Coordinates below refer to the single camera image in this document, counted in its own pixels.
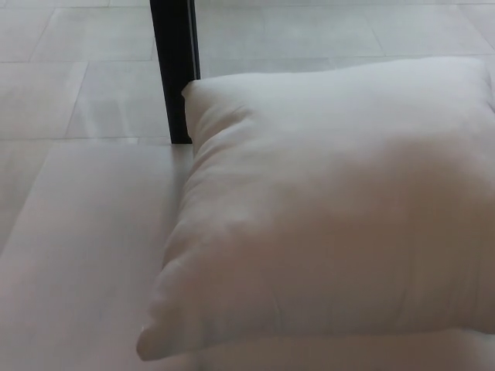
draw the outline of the black pole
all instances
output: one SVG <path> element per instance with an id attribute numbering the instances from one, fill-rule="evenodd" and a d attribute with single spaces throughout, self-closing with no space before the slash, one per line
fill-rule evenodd
<path id="1" fill-rule="evenodd" d="M 173 144 L 189 144 L 182 90 L 200 78 L 194 0 L 150 0 Z"/>

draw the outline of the tile floor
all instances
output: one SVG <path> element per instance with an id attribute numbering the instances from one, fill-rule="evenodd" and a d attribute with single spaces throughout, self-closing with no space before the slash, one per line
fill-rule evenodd
<path id="1" fill-rule="evenodd" d="M 470 55 L 495 0 L 196 0 L 204 77 Z M 0 251 L 60 141 L 169 145 L 148 0 L 0 0 Z"/>

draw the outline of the pillow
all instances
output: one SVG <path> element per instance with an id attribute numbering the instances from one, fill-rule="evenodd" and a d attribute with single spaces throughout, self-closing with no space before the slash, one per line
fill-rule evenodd
<path id="1" fill-rule="evenodd" d="M 145 359 L 266 335 L 495 330 L 495 115 L 478 60 L 185 90 L 193 170 Z"/>

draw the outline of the grout line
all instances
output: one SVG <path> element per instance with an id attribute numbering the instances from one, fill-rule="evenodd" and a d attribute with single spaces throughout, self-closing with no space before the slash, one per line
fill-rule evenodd
<path id="1" fill-rule="evenodd" d="M 53 15 L 55 14 L 56 8 L 53 8 L 51 14 L 48 17 L 48 20 L 46 21 L 45 27 L 43 28 L 43 31 L 41 32 L 41 35 L 39 35 L 38 41 L 36 41 L 36 45 L 34 48 L 32 48 L 31 55 L 29 56 L 29 59 L 27 60 L 28 62 L 31 62 L 32 58 L 35 55 L 36 50 L 38 49 L 39 43 L 41 42 L 41 38 L 43 38 L 43 35 L 45 35 L 46 29 L 48 29 L 48 25 L 52 22 Z"/>
<path id="2" fill-rule="evenodd" d="M 368 24 L 368 27 L 370 27 L 370 30 L 373 33 L 373 37 L 377 41 L 378 46 L 380 47 L 381 53 L 384 56 L 386 56 L 387 55 L 387 52 L 385 52 L 384 46 L 382 45 L 380 39 L 378 38 L 377 32 L 375 31 L 375 29 L 373 27 L 373 24 L 370 21 L 370 18 L 368 17 L 368 15 L 366 14 L 366 12 L 364 12 L 364 11 L 361 10 L 360 13 L 364 17 L 364 19 L 366 19 L 366 23 Z"/>
<path id="3" fill-rule="evenodd" d="M 70 113 L 69 122 L 67 123 L 67 127 L 65 128 L 65 132 L 63 133 L 63 139 L 66 138 L 67 133 L 69 132 L 70 123 L 72 122 L 72 117 L 74 116 L 74 112 L 76 111 L 76 106 L 77 106 L 77 102 L 79 100 L 80 91 L 83 89 L 83 84 L 84 84 L 84 81 L 86 80 L 86 75 L 87 75 L 87 71 L 89 70 L 89 68 L 90 68 L 90 63 L 86 62 L 86 69 L 84 70 L 83 79 L 81 80 L 79 90 L 77 91 L 76 100 L 74 101 L 74 106 L 72 107 L 72 112 Z"/>

